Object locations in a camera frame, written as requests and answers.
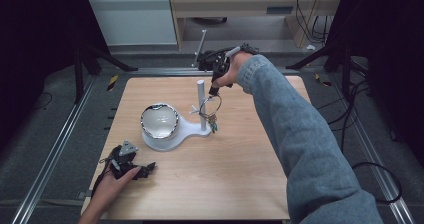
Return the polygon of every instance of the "wooden table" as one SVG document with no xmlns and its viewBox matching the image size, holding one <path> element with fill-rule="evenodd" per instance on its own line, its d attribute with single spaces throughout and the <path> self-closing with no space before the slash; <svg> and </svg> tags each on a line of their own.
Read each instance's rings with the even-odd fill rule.
<svg viewBox="0 0 424 224">
<path fill-rule="evenodd" d="M 139 147 L 134 164 L 156 162 L 147 179 L 132 181 L 102 218 L 125 220 L 287 220 L 286 182 L 253 98 L 238 85 L 221 88 L 219 130 L 192 137 L 170 152 L 144 144 L 140 116 L 154 103 L 174 106 L 188 121 L 204 77 L 133 78 L 127 83 L 100 159 L 128 139 Z M 300 77 L 290 83 L 308 99 Z M 205 80 L 205 92 L 209 90 Z M 104 164 L 98 164 L 91 188 Z M 90 198 L 84 202 L 83 210 Z"/>
</svg>

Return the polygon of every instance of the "wrist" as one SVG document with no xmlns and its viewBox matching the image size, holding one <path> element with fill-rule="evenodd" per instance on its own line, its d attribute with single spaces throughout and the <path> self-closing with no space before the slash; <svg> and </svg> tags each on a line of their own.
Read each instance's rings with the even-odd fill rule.
<svg viewBox="0 0 424 224">
<path fill-rule="evenodd" d="M 247 60 L 249 60 L 253 55 L 244 51 L 239 51 L 233 56 L 233 64 L 237 66 L 243 65 Z"/>
</svg>

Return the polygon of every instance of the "gray floor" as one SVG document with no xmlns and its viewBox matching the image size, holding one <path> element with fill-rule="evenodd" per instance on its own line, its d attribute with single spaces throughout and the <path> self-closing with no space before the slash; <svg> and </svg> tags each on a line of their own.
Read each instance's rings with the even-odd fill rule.
<svg viewBox="0 0 424 224">
<path fill-rule="evenodd" d="M 190 67 L 193 56 L 192 49 L 197 49 L 199 30 L 207 28 L 208 38 L 204 50 L 248 42 L 261 49 L 277 66 L 294 64 L 310 53 L 306 49 L 296 49 L 284 25 L 276 28 L 276 20 L 251 19 L 254 25 L 249 25 L 247 19 L 228 19 L 225 24 L 210 24 L 191 21 L 187 25 L 185 34 L 185 49 L 180 54 L 140 54 L 117 55 L 116 57 L 135 67 Z M 240 28 L 234 26 L 245 23 Z M 310 66 L 297 73 L 303 78 L 311 98 L 312 105 L 319 108 L 324 104 L 339 99 L 335 86 L 324 86 L 315 80 L 315 73 L 319 73 L 322 81 L 333 81 L 339 73 L 327 74 L 322 65 L 325 58 L 321 58 Z M 40 202 L 35 208 L 29 223 L 76 223 L 81 209 L 81 202 L 75 201 L 80 191 L 85 191 L 92 179 L 96 162 L 99 159 L 102 146 L 108 135 L 108 128 L 112 124 L 110 117 L 114 116 L 113 108 L 118 107 L 120 98 L 129 78 L 140 74 L 124 73 L 114 66 L 101 61 L 102 72 L 95 77 L 93 90 L 84 106 L 82 113 L 73 128 L 50 180 L 48 181 L 41 199 L 43 201 L 56 200 L 62 205 L 52 205 L 51 202 Z M 19 203 L 28 193 L 36 179 L 44 160 L 58 137 L 66 121 L 75 98 L 75 84 L 73 68 L 69 67 L 50 75 L 45 81 L 45 92 L 35 107 L 47 106 L 34 110 L 22 127 L 15 134 L 10 143 L 11 149 L 1 157 L 0 169 L 0 223 L 10 223 Z M 119 74 L 118 81 L 112 91 L 106 88 L 112 75 Z M 352 74 L 354 82 L 362 77 Z M 355 102 L 359 120 L 365 127 L 374 148 L 382 162 L 390 168 L 401 181 L 403 199 L 412 213 L 416 223 L 424 223 L 424 171 L 414 155 L 404 143 L 393 142 L 390 139 L 390 130 L 381 117 L 379 108 L 372 96 L 361 92 Z M 336 102 L 328 107 L 319 109 L 327 121 L 337 118 L 345 110 L 342 102 Z M 338 129 L 341 122 L 331 125 Z M 341 140 L 341 132 L 334 131 L 336 138 Z M 347 129 L 345 138 L 345 155 L 351 164 L 366 161 L 363 147 L 353 127 Z M 357 171 L 358 178 L 364 189 L 383 198 L 381 189 L 369 168 Z M 385 223 L 398 223 L 389 205 L 378 205 Z M 102 223 L 120 223 L 116 221 L 102 221 Z"/>
</svg>

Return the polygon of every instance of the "metal rod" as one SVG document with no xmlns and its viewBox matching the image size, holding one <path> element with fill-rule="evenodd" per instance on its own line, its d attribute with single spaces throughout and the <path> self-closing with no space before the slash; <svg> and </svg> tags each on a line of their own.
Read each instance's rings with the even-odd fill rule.
<svg viewBox="0 0 424 224">
<path fill-rule="evenodd" d="M 37 178 L 33 182 L 29 192 L 27 193 L 24 200 L 20 204 L 18 210 L 16 211 L 12 222 L 13 224 L 27 223 L 29 218 L 31 217 L 31 214 L 34 211 L 38 201 L 40 200 L 41 194 L 47 185 L 47 182 L 60 158 L 60 155 L 62 154 L 62 151 L 66 146 L 68 138 L 76 124 L 76 121 L 78 120 L 78 117 L 81 114 L 82 108 L 84 107 L 88 99 L 94 80 L 95 77 L 92 77 L 87 81 L 85 94 L 83 95 L 81 101 L 75 104 L 72 108 L 72 111 L 69 114 L 65 125 L 63 126 L 58 138 L 56 139 L 56 142 L 54 143 L 46 161 L 40 169 L 40 172 L 38 173 Z"/>
<path fill-rule="evenodd" d="M 206 105 L 203 105 L 203 102 L 205 101 L 205 81 L 199 80 L 197 81 L 197 93 L 199 96 L 199 112 L 205 113 L 206 112 Z M 200 124 L 202 131 L 206 131 L 206 120 L 202 116 L 200 116 Z"/>
<path fill-rule="evenodd" d="M 200 44 L 199 44 L 199 48 L 197 49 L 197 52 L 194 53 L 195 57 L 194 57 L 194 62 L 193 65 L 191 65 L 192 67 L 198 67 L 198 61 L 199 61 L 199 55 L 202 52 L 203 49 L 203 43 L 205 43 L 205 37 L 206 37 L 206 33 L 208 32 L 208 30 L 204 29 L 202 30 L 202 39 L 200 40 Z"/>
</svg>

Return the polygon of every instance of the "floor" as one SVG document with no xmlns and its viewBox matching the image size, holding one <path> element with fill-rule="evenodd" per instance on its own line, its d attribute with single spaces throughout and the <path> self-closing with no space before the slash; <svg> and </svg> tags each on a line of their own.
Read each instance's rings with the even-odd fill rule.
<svg viewBox="0 0 424 224">
<path fill-rule="evenodd" d="M 312 105 L 327 121 L 339 117 L 345 110 L 344 101 L 338 90 L 340 72 L 326 73 L 323 69 L 325 58 L 320 58 L 297 72 L 288 72 L 284 66 L 291 65 L 312 53 L 306 48 L 296 48 L 291 36 L 280 18 L 229 18 L 226 23 L 190 20 L 186 26 L 183 48 L 180 53 L 139 55 L 116 54 L 116 58 L 129 65 L 148 67 L 190 68 L 193 51 L 197 50 L 201 30 L 208 29 L 203 50 L 216 50 L 222 47 L 248 42 L 258 47 L 286 75 L 299 75 L 303 78 Z M 314 43 L 318 49 L 322 44 Z M 34 110 L 27 117 L 9 144 L 7 153 L 0 159 L 0 223 L 12 222 L 19 205 L 31 191 L 31 186 L 43 168 L 46 158 L 57 141 L 64 145 L 58 150 L 57 162 L 51 164 L 48 181 L 41 186 L 40 201 L 34 206 L 28 223 L 76 223 L 82 201 L 77 198 L 90 185 L 94 169 L 105 142 L 108 130 L 125 83 L 129 78 L 146 76 L 143 73 L 124 73 L 105 61 L 100 61 L 102 72 L 99 76 L 84 75 L 85 83 L 91 83 L 91 92 L 81 106 L 81 114 L 71 126 L 71 132 L 61 135 L 69 114 L 73 111 L 75 98 L 74 70 L 72 67 L 51 74 L 45 81 L 44 93 L 40 95 Z M 113 90 L 107 91 L 111 76 L 118 74 Z M 363 77 L 352 73 L 352 81 L 360 82 Z M 363 144 L 365 139 L 384 166 L 399 179 L 403 188 L 401 201 L 396 204 L 378 204 L 378 210 L 385 223 L 424 223 L 424 171 L 414 155 L 404 143 L 390 139 L 390 128 L 381 116 L 379 107 L 373 100 L 372 92 L 363 89 L 356 98 L 355 112 L 358 118 L 346 129 L 344 153 L 352 165 L 369 159 L 370 150 Z M 339 143 L 341 142 L 342 122 L 332 124 Z M 384 191 L 378 179 L 378 171 L 370 168 L 356 169 L 363 188 L 378 199 L 384 199 Z M 399 206 L 405 205 L 410 219 L 400 220 Z M 125 221 L 101 221 L 101 223 L 132 223 Z"/>
</svg>

